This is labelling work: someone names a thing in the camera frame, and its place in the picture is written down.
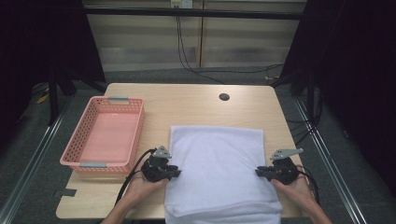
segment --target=white cloth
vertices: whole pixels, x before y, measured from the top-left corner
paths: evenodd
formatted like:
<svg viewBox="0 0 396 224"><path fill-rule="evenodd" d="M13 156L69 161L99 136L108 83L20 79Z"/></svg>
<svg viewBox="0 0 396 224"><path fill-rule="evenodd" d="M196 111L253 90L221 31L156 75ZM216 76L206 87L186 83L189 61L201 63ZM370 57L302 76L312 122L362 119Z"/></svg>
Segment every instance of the white cloth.
<svg viewBox="0 0 396 224"><path fill-rule="evenodd" d="M173 126L170 152L181 174L166 187L166 223L280 223L276 190L255 173L262 130Z"/></svg>

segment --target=pink basket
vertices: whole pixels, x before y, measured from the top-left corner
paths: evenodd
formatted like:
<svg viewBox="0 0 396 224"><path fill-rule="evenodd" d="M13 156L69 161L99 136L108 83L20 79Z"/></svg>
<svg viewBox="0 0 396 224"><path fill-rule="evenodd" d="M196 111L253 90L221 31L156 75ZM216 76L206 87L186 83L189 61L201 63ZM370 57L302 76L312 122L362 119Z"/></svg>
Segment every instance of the pink basket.
<svg viewBox="0 0 396 224"><path fill-rule="evenodd" d="M64 150L61 164L84 173L129 173L143 119L142 99L92 97Z"/></svg>

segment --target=human arm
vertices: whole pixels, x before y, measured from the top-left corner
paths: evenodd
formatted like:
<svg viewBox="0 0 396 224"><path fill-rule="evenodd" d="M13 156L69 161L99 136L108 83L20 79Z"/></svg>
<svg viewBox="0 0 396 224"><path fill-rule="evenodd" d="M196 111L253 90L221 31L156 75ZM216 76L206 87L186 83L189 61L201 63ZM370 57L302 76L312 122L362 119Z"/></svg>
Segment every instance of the human arm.
<svg viewBox="0 0 396 224"><path fill-rule="evenodd" d="M147 181L141 172L137 173L131 180L123 197L117 202L102 223L122 223L125 216L133 207L149 196L152 191L164 187L168 182L168 179L163 179L152 183Z"/></svg>
<svg viewBox="0 0 396 224"><path fill-rule="evenodd" d="M292 201L294 201L300 208L302 208L311 218L314 224L331 224L323 209L317 204L311 190L309 189L305 176L299 175L297 179L289 184L284 185L276 179L272 179L276 189L284 192Z"/></svg>

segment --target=table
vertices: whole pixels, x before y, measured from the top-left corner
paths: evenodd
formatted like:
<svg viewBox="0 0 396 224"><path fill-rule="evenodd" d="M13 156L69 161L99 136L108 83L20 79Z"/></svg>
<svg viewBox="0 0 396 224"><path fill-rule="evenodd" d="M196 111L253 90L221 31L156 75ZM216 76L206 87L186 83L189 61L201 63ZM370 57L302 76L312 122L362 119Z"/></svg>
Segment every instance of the table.
<svg viewBox="0 0 396 224"><path fill-rule="evenodd" d="M230 99L219 98L222 93ZM266 86L132 84L113 83L107 96L135 96L145 101L145 121L136 159L146 150L169 146L173 125L222 125L264 130L266 164L279 148L295 148L275 91ZM298 155L292 156L302 164ZM73 197L63 196L56 211L59 218L104 218L117 198L126 175L84 175L73 172L67 189ZM304 213L279 193L282 217L301 217ZM131 210L127 218L164 218L164 189L149 195Z"/></svg>

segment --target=wire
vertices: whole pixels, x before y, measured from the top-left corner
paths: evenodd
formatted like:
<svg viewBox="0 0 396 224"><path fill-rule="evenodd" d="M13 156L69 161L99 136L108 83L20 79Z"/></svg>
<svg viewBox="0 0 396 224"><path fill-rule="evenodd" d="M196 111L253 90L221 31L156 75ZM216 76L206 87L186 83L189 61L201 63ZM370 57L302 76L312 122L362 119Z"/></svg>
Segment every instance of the wire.
<svg viewBox="0 0 396 224"><path fill-rule="evenodd" d="M316 113L314 119L312 120L312 127L311 128L308 127L308 132L294 144L295 146L299 145L309 134L311 134L314 130L317 129L319 121L320 121L320 117L322 114L322 110L323 110L323 95L321 94L321 92L319 92L317 113Z"/></svg>
<svg viewBox="0 0 396 224"><path fill-rule="evenodd" d="M307 122L308 120L292 120L292 119L286 119L286 122L289 122L289 123L305 123L305 122Z"/></svg>
<svg viewBox="0 0 396 224"><path fill-rule="evenodd" d="M301 124L299 124L299 125L297 125L297 126L291 128L290 131L292 132L292 131L294 131L294 130L300 128L300 127L303 126L303 125L304 125L304 123L301 123Z"/></svg>
<svg viewBox="0 0 396 224"><path fill-rule="evenodd" d="M222 81L220 81L220 80L217 80L217 79L215 79L215 78L213 78L213 77L207 77L207 76L201 75L201 74L197 73L196 71L194 71L194 70L191 68L191 66L190 66L190 64L189 64L189 61L187 60L186 52L185 52L185 50L184 50L183 38L182 38L182 34L181 34L180 17L176 17L176 21L177 21L177 51L178 51L178 58L179 58L179 60L180 60L181 65L184 67L184 69L186 69L186 70L189 71L189 72L194 73L194 74L197 75L197 76L209 78L209 79L211 79L211 80L213 80L213 81L216 81L216 82L218 82L218 83L225 84L224 82L222 82ZM181 59L180 45L181 45L181 49L182 49L182 51L183 51L184 60L185 60L185 62L186 62L187 67L186 67L186 65L183 63L183 60Z"/></svg>
<svg viewBox="0 0 396 224"><path fill-rule="evenodd" d="M184 69L186 69L189 72L194 73L197 76L200 77L205 77L205 78L209 78L211 80L214 80L218 83L221 84L225 84L224 82L215 79L213 77L208 77L208 76L204 76L202 75L202 73L238 73L238 74L255 74L255 73L262 73L265 72L267 74L267 83L266 85L269 84L269 80L270 80L270 75L268 73L268 71L275 69L279 66L284 65L283 63L277 63L277 64L271 64L266 66L264 69L260 69L260 70L255 70L255 71L232 71L232 70L205 70L205 71L197 71L194 70L190 64L189 61L187 60L187 56L186 56L186 52L184 50L184 43L183 43L183 37L182 37L182 33L181 33L181 22L180 22L180 17L177 17L177 51L178 51L178 58L180 60L181 65L184 67Z"/></svg>
<svg viewBox="0 0 396 224"><path fill-rule="evenodd" d="M310 130L308 130L308 131L307 131L307 130L302 130L301 132L294 134L292 137L295 138L295 137L297 137L298 135L301 135L301 134L303 134L303 133L308 134L309 131L310 131Z"/></svg>
<svg viewBox="0 0 396 224"><path fill-rule="evenodd" d="M129 185L129 182L131 182L132 177L134 177L134 175L140 171L135 172L137 166L140 164L140 162L143 160L143 158L149 154L149 153L153 153L155 152L156 149L149 149L147 150L145 153L143 153L143 155L139 158L139 160L136 162L136 164L134 165L134 168L132 169L131 173L129 173L129 175L125 178L124 183L121 186L119 195L117 196L117 200L116 203L117 204L119 202L119 200L122 198L123 192L125 191L126 187Z"/></svg>
<svg viewBox="0 0 396 224"><path fill-rule="evenodd" d="M300 165L298 165L297 167L301 167L304 170L306 170L306 173L305 172L301 172L301 171L299 171L299 173L302 174L302 175L305 175L306 177L308 177L309 181L312 183L312 185L314 187L313 191L314 191L314 195L315 195L315 200L317 201L317 204L320 206L320 198L319 198L320 189L318 187L317 181L315 180L314 176L312 175L312 173L308 169L306 169L305 167L300 166Z"/></svg>

